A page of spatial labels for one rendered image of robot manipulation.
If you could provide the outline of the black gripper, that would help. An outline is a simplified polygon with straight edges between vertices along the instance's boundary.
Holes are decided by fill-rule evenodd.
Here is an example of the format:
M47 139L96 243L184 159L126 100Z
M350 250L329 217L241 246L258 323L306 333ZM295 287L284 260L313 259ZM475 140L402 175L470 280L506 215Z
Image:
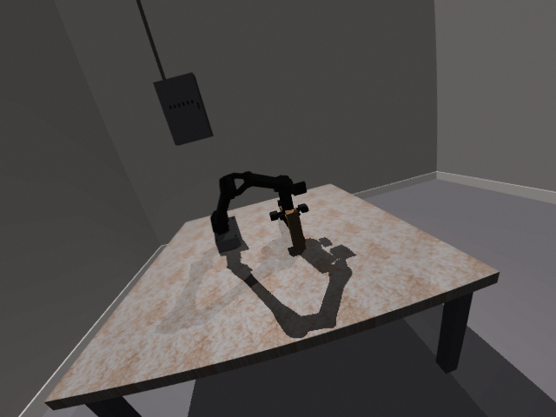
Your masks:
M278 220L279 217L280 217L280 220L283 220L286 223L286 225L288 226L288 221L287 221L287 218L285 216L285 211L294 208L292 197L288 200L284 200L284 201L280 200L280 201L281 201L282 212L277 213L277 210L270 212L269 213L270 219L271 219L271 221L275 221L275 220ZM295 209L298 210L299 215L301 215L300 211L302 213L306 213L306 212L309 211L308 206L305 203L298 205L298 208L295 208Z

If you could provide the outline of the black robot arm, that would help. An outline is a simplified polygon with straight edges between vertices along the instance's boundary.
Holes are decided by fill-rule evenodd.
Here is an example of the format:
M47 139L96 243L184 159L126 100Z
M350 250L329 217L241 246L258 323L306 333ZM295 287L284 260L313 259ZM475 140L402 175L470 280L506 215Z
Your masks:
M234 181L236 178L243 179L244 181L238 189L236 189ZM307 193L305 182L293 183L288 175L273 177L254 174L250 171L225 175L221 177L219 182L220 196L217 208L210 217L214 233L222 235L229 231L227 210L230 200L241 195L247 188L252 186L274 189L274 192L279 193L280 200L282 201L290 199L291 195L296 196ZM278 200L278 207L281 206L280 200Z

